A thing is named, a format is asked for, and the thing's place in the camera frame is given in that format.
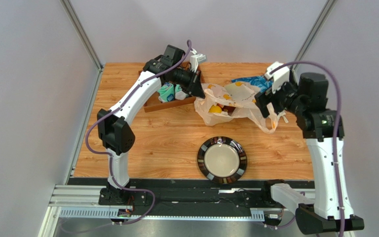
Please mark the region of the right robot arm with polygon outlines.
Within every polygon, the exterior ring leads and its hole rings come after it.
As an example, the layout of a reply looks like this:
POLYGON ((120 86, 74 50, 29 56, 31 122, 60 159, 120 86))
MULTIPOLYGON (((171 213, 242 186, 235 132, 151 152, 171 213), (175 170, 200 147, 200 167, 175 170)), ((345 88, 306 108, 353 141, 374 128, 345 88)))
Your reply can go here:
POLYGON ((255 96, 256 105, 264 117, 269 116, 269 105, 276 113, 288 111, 296 116, 312 160, 315 198, 304 197, 282 180, 271 180, 265 184, 266 200, 288 208, 305 235, 364 229, 364 220, 354 214, 345 186, 344 131, 337 112, 326 107, 328 80, 317 73, 304 73, 297 83, 290 73, 267 78, 273 84, 255 96))

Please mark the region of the translucent white plastic bag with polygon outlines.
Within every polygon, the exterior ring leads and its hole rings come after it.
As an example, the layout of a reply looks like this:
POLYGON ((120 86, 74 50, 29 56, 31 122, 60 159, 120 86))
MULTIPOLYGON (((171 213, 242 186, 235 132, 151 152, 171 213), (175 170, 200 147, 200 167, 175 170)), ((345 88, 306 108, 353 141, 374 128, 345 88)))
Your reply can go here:
POLYGON ((264 133, 272 134, 277 129, 281 119, 284 123, 289 122, 285 112, 275 113, 264 118, 255 105, 254 96, 258 93, 258 88, 249 83, 231 83, 225 86, 203 83, 202 88, 205 99, 197 97, 194 101, 194 109, 207 126, 230 122, 234 119, 249 119, 264 133), (236 109, 231 116, 223 112, 220 114, 210 113, 210 107, 216 104, 234 106, 236 109))

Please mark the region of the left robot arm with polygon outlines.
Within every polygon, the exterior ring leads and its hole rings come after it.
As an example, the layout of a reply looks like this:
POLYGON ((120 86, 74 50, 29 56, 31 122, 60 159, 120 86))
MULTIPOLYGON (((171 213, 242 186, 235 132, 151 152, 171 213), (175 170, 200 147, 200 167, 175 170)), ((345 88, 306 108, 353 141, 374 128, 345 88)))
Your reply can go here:
POLYGON ((126 204, 131 200, 128 174, 129 150, 135 142, 131 124, 138 111, 164 83, 180 85, 191 97, 204 98, 201 87, 199 64, 207 60, 206 55, 189 48, 189 69, 182 68, 187 52, 168 45, 162 55, 149 60, 140 72, 133 87, 109 110, 97 113, 98 135, 109 156, 108 184, 100 191, 99 203, 126 204))

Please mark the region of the dark red fake apple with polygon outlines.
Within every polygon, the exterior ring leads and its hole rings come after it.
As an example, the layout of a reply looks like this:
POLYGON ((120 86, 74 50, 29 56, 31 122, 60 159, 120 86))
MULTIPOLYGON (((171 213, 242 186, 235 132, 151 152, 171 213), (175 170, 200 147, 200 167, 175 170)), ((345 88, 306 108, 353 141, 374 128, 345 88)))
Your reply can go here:
POLYGON ((231 116, 236 109, 234 106, 227 106, 227 105, 222 105, 222 104, 217 104, 218 107, 220 107, 221 112, 227 113, 229 116, 231 116))

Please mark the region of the yellow fake lemon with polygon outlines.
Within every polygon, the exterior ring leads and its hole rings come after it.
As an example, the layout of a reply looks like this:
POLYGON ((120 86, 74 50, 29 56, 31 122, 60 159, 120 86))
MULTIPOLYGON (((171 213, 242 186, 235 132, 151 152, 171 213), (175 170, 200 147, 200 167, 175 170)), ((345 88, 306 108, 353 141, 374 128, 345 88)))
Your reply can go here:
POLYGON ((212 105, 209 109, 210 113, 218 113, 220 114, 222 112, 222 108, 219 105, 212 105))

